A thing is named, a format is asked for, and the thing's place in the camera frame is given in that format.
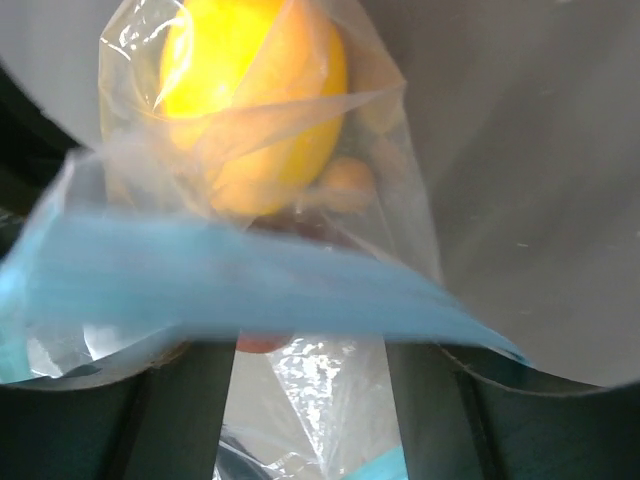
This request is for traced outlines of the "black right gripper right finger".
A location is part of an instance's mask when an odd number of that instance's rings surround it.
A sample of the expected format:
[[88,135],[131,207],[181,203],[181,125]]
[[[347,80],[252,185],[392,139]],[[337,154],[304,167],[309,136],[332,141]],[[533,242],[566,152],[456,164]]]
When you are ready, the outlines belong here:
[[639,385],[596,387],[490,350],[386,346],[411,479],[636,479]]

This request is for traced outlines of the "clear zip top bag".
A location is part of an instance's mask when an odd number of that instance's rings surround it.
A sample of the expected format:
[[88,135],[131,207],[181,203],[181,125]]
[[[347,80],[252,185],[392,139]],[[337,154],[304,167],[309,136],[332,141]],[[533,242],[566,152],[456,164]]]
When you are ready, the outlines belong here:
[[[405,81],[362,6],[312,1],[336,27],[347,62],[343,125],[327,165],[284,208],[238,217],[213,209],[202,160],[176,145],[174,121],[156,104],[166,37],[185,2],[126,1],[102,32],[103,141],[64,162],[1,263],[2,382],[33,378],[39,336],[74,327],[179,339],[292,333],[302,352],[286,353],[279,372],[301,398],[359,358],[367,336],[519,358],[439,287]],[[306,203],[341,156],[375,176],[362,212]],[[356,249],[250,228],[278,214],[323,216]]]

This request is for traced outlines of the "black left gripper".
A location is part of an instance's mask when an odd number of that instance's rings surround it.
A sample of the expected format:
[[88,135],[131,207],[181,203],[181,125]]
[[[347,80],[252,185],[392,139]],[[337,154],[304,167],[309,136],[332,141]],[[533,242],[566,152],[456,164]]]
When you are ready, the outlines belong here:
[[1,206],[29,213],[78,143],[1,72]]

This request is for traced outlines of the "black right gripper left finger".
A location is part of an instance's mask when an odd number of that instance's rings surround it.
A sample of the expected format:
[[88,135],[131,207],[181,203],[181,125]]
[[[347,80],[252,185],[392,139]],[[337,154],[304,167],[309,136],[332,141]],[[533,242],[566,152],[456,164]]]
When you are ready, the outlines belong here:
[[141,368],[118,354],[2,386],[2,478],[212,478],[234,352],[187,343]]

